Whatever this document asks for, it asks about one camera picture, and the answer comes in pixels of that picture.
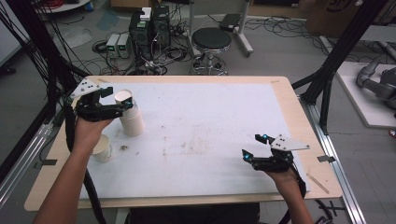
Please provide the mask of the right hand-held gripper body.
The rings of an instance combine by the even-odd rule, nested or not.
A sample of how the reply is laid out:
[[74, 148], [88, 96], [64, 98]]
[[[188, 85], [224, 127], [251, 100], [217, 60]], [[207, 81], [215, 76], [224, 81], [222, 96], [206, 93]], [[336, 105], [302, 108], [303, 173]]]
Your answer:
[[251, 165], [255, 170], [264, 172], [286, 172], [293, 165], [293, 150], [309, 149], [307, 143], [280, 134], [273, 137], [275, 141], [270, 146], [272, 155], [268, 158], [256, 158]]

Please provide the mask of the white paper cup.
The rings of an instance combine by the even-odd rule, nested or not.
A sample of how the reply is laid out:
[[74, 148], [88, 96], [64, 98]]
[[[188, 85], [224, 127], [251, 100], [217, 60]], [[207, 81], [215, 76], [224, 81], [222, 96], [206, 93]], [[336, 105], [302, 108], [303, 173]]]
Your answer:
[[98, 143], [93, 149], [93, 157], [99, 162], [108, 162], [112, 158], [112, 147], [109, 138], [102, 134]]
[[116, 102], [117, 105], [121, 105], [121, 102], [122, 102], [123, 100], [129, 98], [129, 97], [132, 97], [132, 98], [133, 98], [133, 94], [132, 94], [131, 91], [129, 91], [129, 90], [120, 90], [120, 91], [118, 91], [118, 92], [115, 94], [114, 99], [115, 99], [115, 102]]

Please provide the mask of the stack of paper cups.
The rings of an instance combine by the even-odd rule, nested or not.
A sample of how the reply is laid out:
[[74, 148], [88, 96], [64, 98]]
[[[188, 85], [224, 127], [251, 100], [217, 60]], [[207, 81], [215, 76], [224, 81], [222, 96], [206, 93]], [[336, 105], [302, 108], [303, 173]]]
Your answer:
[[136, 106], [123, 112], [120, 122], [124, 132], [131, 137], [136, 137], [144, 131], [144, 121], [140, 109]]

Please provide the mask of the person's right hand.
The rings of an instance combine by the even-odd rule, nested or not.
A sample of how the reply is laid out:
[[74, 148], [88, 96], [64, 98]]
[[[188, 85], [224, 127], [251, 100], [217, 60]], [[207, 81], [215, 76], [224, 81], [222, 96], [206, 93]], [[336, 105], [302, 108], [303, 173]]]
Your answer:
[[299, 188], [297, 176], [291, 169], [283, 173], [267, 172], [267, 174], [275, 181], [279, 191]]

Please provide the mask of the person's left hand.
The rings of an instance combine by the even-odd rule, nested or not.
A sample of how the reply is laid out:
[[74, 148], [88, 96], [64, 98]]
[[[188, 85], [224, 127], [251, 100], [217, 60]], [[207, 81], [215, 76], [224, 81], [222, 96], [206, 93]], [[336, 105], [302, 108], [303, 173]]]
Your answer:
[[99, 142], [103, 129], [111, 122], [112, 119], [93, 122], [78, 118], [73, 149], [91, 155], [94, 147]]

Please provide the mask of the wooden table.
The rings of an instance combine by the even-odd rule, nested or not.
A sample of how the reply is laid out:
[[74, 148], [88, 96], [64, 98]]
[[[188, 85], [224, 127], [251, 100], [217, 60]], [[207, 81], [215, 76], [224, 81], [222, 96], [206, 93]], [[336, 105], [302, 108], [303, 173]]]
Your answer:
[[93, 76], [95, 85], [133, 93], [143, 121], [127, 135], [120, 121], [104, 130], [107, 162], [88, 170], [104, 208], [250, 203], [279, 199], [274, 181], [243, 160], [268, 157], [267, 134], [290, 149], [309, 199], [342, 191], [286, 77]]

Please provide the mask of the thin wooden stick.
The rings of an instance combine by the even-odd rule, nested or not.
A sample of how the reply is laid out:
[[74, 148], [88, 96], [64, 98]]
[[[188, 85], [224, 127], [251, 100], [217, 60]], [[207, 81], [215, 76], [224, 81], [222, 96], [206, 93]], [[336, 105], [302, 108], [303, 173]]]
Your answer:
[[306, 174], [318, 187], [320, 187], [325, 193], [329, 194], [329, 190], [326, 189], [316, 178], [314, 178], [311, 174]]

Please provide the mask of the grey bench power supply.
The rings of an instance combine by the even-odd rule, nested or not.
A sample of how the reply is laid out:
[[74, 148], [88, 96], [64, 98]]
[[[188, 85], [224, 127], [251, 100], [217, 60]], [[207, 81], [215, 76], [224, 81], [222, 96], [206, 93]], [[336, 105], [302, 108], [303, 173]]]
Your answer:
[[118, 49], [121, 58], [128, 58], [130, 56], [132, 47], [131, 40], [128, 34], [121, 34], [118, 41]]
[[118, 40], [120, 36], [113, 34], [106, 42], [106, 49], [109, 58], [116, 59], [119, 57]]

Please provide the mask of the white table mat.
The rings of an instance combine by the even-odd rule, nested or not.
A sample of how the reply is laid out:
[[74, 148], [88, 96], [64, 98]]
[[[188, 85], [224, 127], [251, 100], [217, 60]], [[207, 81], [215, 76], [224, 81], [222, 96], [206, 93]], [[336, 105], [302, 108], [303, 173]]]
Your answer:
[[119, 120], [104, 130], [108, 162], [88, 170], [102, 199], [265, 194], [274, 181], [243, 160], [247, 150], [268, 157], [258, 134], [289, 135], [269, 84], [115, 83], [134, 94], [144, 122], [130, 137]]

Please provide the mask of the person's dark clothing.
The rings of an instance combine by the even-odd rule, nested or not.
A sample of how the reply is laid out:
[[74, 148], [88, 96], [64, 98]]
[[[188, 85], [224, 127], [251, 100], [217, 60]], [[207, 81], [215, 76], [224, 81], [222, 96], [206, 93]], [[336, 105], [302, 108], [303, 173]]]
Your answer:
[[131, 208], [125, 224], [258, 224], [259, 203]]

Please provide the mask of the white platform board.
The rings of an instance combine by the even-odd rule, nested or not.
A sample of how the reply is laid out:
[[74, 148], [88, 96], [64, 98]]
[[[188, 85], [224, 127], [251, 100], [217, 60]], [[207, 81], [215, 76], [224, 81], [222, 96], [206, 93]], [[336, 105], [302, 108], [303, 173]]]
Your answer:
[[344, 62], [337, 71], [338, 79], [367, 127], [396, 129], [396, 110], [388, 108], [373, 92], [356, 84], [359, 71], [366, 65]]

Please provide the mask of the black round stool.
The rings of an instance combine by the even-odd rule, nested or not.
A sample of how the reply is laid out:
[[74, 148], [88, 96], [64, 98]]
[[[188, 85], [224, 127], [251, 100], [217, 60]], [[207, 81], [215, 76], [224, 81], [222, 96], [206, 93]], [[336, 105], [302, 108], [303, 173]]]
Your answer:
[[195, 75], [227, 75], [226, 62], [219, 57], [232, 43], [231, 37], [220, 28], [206, 27], [195, 31], [191, 37], [192, 47], [200, 52], [191, 63]]

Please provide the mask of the brown cardboard box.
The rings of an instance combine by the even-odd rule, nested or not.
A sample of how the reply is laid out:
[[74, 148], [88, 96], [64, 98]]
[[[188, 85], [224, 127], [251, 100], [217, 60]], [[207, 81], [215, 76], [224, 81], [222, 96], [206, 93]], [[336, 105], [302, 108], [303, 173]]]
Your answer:
[[362, 4], [361, 0], [316, 0], [305, 23], [310, 34], [340, 37]]

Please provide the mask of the aluminium rail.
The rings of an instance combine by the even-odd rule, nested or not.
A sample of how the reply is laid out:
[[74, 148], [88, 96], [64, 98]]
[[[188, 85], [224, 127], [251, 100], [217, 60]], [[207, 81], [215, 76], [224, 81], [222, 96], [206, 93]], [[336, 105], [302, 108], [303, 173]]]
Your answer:
[[41, 124], [38, 130], [29, 137], [27, 145], [22, 148], [22, 153], [11, 167], [4, 181], [0, 184], [0, 210], [7, 203], [9, 196], [17, 187], [21, 178], [35, 159], [39, 150], [44, 146], [53, 129], [53, 124]]
[[313, 127], [317, 139], [322, 146], [324, 154], [334, 158], [334, 161], [330, 162], [330, 166], [336, 176], [338, 183], [340, 184], [342, 190], [342, 201], [346, 207], [346, 212], [351, 223], [367, 224], [353, 189], [347, 180], [347, 175], [343, 169], [341, 161], [338, 158], [335, 147], [332, 143], [332, 139], [319, 126], [319, 111], [317, 107], [315, 105], [308, 105], [305, 102], [301, 102], [301, 105], [308, 120], [311, 122], [311, 126]]

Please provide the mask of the black metal frame post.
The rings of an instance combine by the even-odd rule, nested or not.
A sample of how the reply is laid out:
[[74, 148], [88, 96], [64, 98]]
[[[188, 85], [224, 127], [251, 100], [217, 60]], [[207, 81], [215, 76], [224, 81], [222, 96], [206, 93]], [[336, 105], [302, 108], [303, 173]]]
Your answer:
[[307, 90], [300, 95], [302, 101], [308, 105], [315, 105], [319, 95], [322, 94], [318, 125], [326, 135], [329, 134], [328, 114], [332, 80], [343, 61], [361, 40], [364, 33], [387, 2], [388, 0], [362, 0], [358, 12], [341, 34], [338, 42], [322, 66], [315, 73], [291, 84], [294, 90], [308, 84]]
[[36, 12], [34, 0], [5, 0], [15, 19], [21, 24], [25, 34], [0, 8], [0, 21], [21, 44], [31, 59], [47, 90], [45, 118], [55, 116], [56, 103], [60, 98], [69, 97], [78, 83], [89, 74], [67, 61], [58, 50], [50, 33]]

